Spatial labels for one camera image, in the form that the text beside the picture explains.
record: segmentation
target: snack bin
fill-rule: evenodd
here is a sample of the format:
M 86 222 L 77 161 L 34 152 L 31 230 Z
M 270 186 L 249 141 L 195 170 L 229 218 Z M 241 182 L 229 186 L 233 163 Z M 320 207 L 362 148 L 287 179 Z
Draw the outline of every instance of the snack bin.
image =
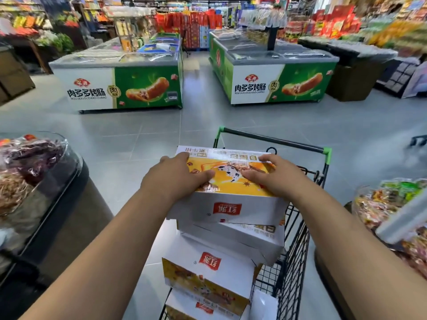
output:
M 137 53 L 115 50 L 116 42 L 66 55 L 49 63 L 68 104 L 85 110 L 177 106 L 182 108 L 180 43 L 164 51 L 156 40 Z
M 308 177 L 312 178 L 316 184 L 323 188 L 330 164 L 332 152 L 330 148 L 251 134 L 225 128 L 223 126 L 218 130 L 216 139 L 213 142 L 213 148 L 217 148 L 221 133 L 234 134 L 237 136 L 265 141 L 270 144 L 284 145 L 323 154 L 325 163 L 322 171 L 309 171 L 300 166 L 301 170 Z M 277 150 L 274 147 L 268 147 L 267 152 L 272 151 L 277 153 Z M 261 271 L 256 277 L 255 287 L 278 299 L 277 319 L 297 320 L 301 302 L 310 234 L 304 220 L 302 220 L 300 216 L 299 211 L 292 203 L 289 204 L 288 209 L 285 212 L 284 219 L 284 254 L 280 255 L 280 258 L 272 267 L 263 265 Z M 166 307 L 163 307 L 163 311 L 159 319 L 170 319 L 168 317 Z
M 19 318 L 102 231 L 113 215 L 89 177 L 88 166 L 55 133 L 32 133 L 65 144 L 59 161 L 1 227 L 17 232 L 17 244 L 0 243 L 2 319 Z M 18 138 L 21 134 L 0 134 Z
M 323 98 L 338 57 L 298 45 L 265 48 L 211 35 L 211 64 L 232 105 Z

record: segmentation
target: shopping cart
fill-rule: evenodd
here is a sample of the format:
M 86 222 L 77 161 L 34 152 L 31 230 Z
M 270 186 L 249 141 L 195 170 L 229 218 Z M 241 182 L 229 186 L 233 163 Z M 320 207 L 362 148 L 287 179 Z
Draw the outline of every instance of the shopping cart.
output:
M 250 134 L 239 130 L 225 128 L 223 126 L 218 130 L 218 134 L 213 142 L 213 148 L 217 148 L 221 133 L 262 140 L 273 144 L 309 150 L 325 155 L 325 163 L 322 172 L 312 172 L 305 167 L 298 166 L 307 176 L 312 177 L 316 184 L 323 188 L 326 175 L 328 174 L 330 157 L 332 154 L 331 148 L 306 145 L 289 140 Z M 267 152 L 271 152 L 272 150 L 277 154 L 276 148 L 267 148 Z M 278 299 L 278 320 L 297 320 L 301 302 L 302 285 L 304 282 L 310 233 L 308 232 L 307 226 L 302 220 L 299 211 L 292 204 L 288 206 L 286 211 L 284 228 L 285 253 L 280 256 L 278 261 L 272 267 L 263 265 L 255 281 L 255 287 Z M 164 306 L 159 320 L 166 319 L 169 319 L 169 317 L 167 316 Z

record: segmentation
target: gray tile floor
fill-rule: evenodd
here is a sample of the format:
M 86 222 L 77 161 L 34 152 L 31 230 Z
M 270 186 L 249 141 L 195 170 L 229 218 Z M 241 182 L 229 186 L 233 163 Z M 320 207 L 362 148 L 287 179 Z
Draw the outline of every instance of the gray tile floor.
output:
M 232 107 L 207 60 L 192 53 L 200 69 L 185 72 L 184 108 L 80 115 L 66 102 L 55 76 L 34 77 L 36 89 L 0 107 L 0 131 L 55 131 L 66 136 L 88 163 L 90 175 L 114 214 L 138 188 L 148 169 L 180 145 L 211 147 L 219 125 L 333 149 L 325 189 L 340 203 L 361 184 L 391 177 L 427 175 L 427 148 L 408 149 L 413 135 L 427 134 L 426 101 L 397 99 L 373 90 L 363 102 Z M 265 150 L 267 143 L 223 135 L 219 146 Z M 323 156 L 278 146 L 281 156 L 311 170 Z M 161 257 L 176 226 L 165 221 L 141 274 L 125 319 L 157 319 L 168 287 Z M 313 263 L 311 243 L 301 320 L 335 320 L 335 311 Z

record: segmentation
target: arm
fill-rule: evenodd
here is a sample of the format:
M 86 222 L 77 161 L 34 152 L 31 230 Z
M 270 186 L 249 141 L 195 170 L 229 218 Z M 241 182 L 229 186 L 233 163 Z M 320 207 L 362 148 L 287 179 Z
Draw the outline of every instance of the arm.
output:
M 122 319 L 167 212 L 214 175 L 190 174 L 187 158 L 162 157 L 118 215 L 20 319 Z
M 353 314 L 360 320 L 425 319 L 427 282 L 406 266 L 333 197 L 291 162 L 263 155 L 276 166 L 243 176 L 292 201 Z

